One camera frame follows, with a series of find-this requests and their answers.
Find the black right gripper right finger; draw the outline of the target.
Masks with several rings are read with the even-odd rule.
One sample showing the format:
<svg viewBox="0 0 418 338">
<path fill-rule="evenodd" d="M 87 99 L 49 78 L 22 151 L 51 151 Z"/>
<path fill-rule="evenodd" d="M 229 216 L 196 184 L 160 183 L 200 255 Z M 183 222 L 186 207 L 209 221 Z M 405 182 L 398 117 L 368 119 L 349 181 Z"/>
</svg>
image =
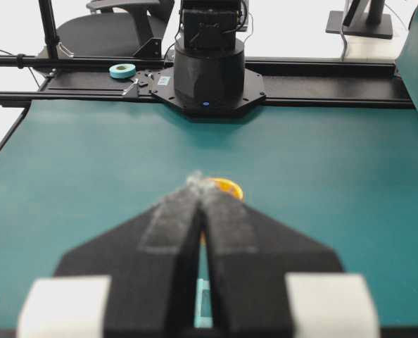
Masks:
<svg viewBox="0 0 418 338">
<path fill-rule="evenodd" d="M 378 337 L 365 278 L 323 243 L 214 183 L 201 209 L 213 319 L 227 337 Z"/>
</svg>

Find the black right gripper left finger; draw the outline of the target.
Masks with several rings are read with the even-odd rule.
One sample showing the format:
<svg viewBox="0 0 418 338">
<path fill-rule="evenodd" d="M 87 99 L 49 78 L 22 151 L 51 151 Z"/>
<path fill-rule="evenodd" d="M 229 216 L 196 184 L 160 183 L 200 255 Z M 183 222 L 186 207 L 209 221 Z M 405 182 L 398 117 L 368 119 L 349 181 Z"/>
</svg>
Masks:
<svg viewBox="0 0 418 338">
<path fill-rule="evenodd" d="M 34 281 L 19 337 L 166 337 L 192 323 L 199 197 L 185 187 L 64 253 Z"/>
</svg>

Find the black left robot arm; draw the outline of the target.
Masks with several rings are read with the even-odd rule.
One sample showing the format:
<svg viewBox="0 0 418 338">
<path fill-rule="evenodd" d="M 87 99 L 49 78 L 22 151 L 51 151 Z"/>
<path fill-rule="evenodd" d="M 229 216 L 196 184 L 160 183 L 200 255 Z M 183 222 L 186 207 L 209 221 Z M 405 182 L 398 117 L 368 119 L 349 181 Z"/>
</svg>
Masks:
<svg viewBox="0 0 418 338">
<path fill-rule="evenodd" d="M 163 98 L 185 113 L 220 117 L 241 109 L 241 1 L 183 1 L 179 39 Z M 37 279 L 18 317 L 18 337 L 168 337 L 194 323 L 201 228 L 208 200 L 244 216 L 240 201 L 198 179 L 147 211 L 66 251 Z"/>
</svg>

